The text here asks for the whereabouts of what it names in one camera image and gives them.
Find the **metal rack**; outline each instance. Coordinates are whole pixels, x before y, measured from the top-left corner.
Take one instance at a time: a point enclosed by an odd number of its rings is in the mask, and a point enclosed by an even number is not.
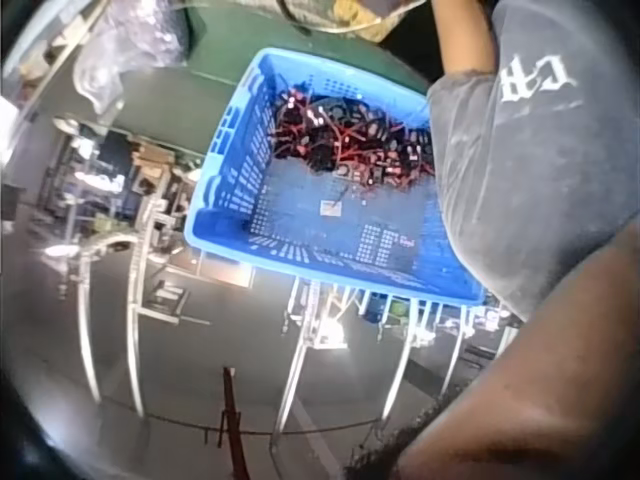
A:
[[[158,223],[171,225],[173,219],[161,213],[166,204],[157,197],[150,197],[146,207],[140,214],[140,229],[130,229],[124,232],[110,232],[92,237],[82,245],[80,261],[78,265],[78,334],[80,340],[80,352],[84,366],[87,383],[91,395],[96,403],[100,403],[101,394],[93,361],[91,347],[91,321],[89,312],[89,293],[91,288],[91,262],[94,255],[114,243],[126,242],[133,245],[133,254],[129,265],[127,287],[127,318],[126,318],[126,343],[127,366],[131,394],[133,396],[136,412],[140,417],[145,416],[144,398],[140,386],[140,315],[154,320],[160,320],[178,325],[181,321],[189,321],[198,324],[209,324],[205,320],[195,319],[182,315],[182,309],[188,298],[188,292],[184,289],[176,289],[170,285],[159,283],[152,290],[152,296],[172,297],[175,299],[175,307],[166,311],[158,309],[153,303],[146,302],[145,298],[145,272],[147,256],[151,248],[151,239],[155,226]]]
[[[319,281],[307,281],[299,277],[295,278],[291,294],[289,296],[289,301],[287,303],[287,309],[284,312],[282,333],[284,334],[288,331],[291,322],[294,322],[300,327],[300,332],[298,334],[298,342],[291,361],[289,376],[282,394],[278,416],[269,442],[272,454],[277,451],[278,443],[287,423],[307,350],[309,348],[316,350],[347,348],[343,337],[340,338],[341,336],[338,335],[338,338],[327,338],[326,336],[323,336],[323,331],[327,330],[327,325],[338,322],[351,303],[355,303],[358,308],[358,313],[363,315],[367,310],[367,306],[371,298],[371,291],[365,290],[362,292],[361,298],[358,297],[359,292],[350,287],[343,287],[343,290],[340,293],[340,288],[337,285],[323,285]],[[385,304],[383,319],[381,322],[382,325],[379,327],[379,338],[381,338],[381,332],[387,323],[392,301],[393,297],[389,295]],[[402,377],[409,361],[411,348],[420,348],[432,344],[434,335],[427,325],[432,307],[433,302],[427,301],[424,305],[422,316],[420,316],[419,300],[416,298],[409,300],[409,321],[405,329],[400,358],[398,359],[396,371],[389,386],[389,391],[387,393],[382,412],[371,429],[376,436],[380,436],[389,421],[389,416],[398,396]],[[431,327],[432,329],[440,322],[442,309],[443,305],[438,304],[435,321]],[[464,338],[468,318],[468,309],[467,307],[462,306],[460,308],[460,328],[458,329],[455,347],[442,385],[441,394],[447,390],[451,381],[456,360],[460,353],[460,347]]]

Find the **plastic bag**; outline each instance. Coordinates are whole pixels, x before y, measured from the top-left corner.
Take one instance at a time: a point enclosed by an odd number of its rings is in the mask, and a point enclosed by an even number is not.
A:
[[[121,73],[184,65],[189,32],[180,7],[171,0],[111,1],[73,70],[76,90],[96,114],[123,95]]]

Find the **plastic crate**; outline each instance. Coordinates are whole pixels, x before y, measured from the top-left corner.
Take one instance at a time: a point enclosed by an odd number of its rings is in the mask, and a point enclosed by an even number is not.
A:
[[[187,241],[303,278],[448,304],[481,303],[482,287],[449,245],[434,179],[407,192],[379,187],[361,197],[345,194],[346,181],[330,173],[272,159],[275,96],[302,83],[315,94],[362,99],[409,127],[428,126],[422,94],[334,61],[262,50],[213,137],[189,208]],[[321,214],[322,202],[335,203],[332,213],[340,215]]]

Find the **skin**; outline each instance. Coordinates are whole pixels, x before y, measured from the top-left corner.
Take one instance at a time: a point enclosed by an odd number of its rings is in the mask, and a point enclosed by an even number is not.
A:
[[[432,6],[445,72],[495,72],[479,2]],[[399,478],[540,478],[489,452],[515,449],[532,464],[579,454],[640,365],[639,225],[631,221],[556,287],[505,354],[402,454]]]

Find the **t-shirt sleeve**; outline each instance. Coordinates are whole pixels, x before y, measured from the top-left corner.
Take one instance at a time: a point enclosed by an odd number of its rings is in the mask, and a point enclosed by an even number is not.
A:
[[[493,117],[493,74],[446,75],[429,90],[431,135],[436,178],[441,197],[475,157],[482,135]]]

